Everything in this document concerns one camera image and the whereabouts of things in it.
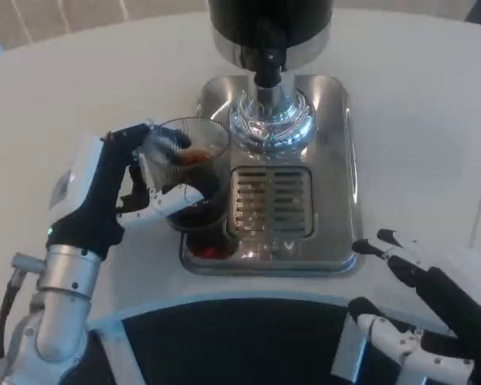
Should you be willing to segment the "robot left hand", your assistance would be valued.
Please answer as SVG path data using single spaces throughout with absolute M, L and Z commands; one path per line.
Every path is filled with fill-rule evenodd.
M 68 246 L 104 260 L 130 223 L 170 217 L 204 200 L 204 189 L 189 182 L 149 190 L 135 154 L 150 141 L 172 163 L 180 161 L 176 150 L 192 144 L 181 130 L 150 122 L 83 141 L 52 193 L 47 252 Z

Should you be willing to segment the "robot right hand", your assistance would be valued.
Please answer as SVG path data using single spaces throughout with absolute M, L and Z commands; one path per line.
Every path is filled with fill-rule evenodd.
M 380 229 L 378 243 L 360 239 L 355 253 L 381 258 L 388 270 L 443 321 L 453 336 L 436 342 L 418 328 L 400 330 L 368 298 L 348 313 L 362 339 L 400 368 L 399 384 L 481 384 L 481 254 L 435 256 L 417 241 Z

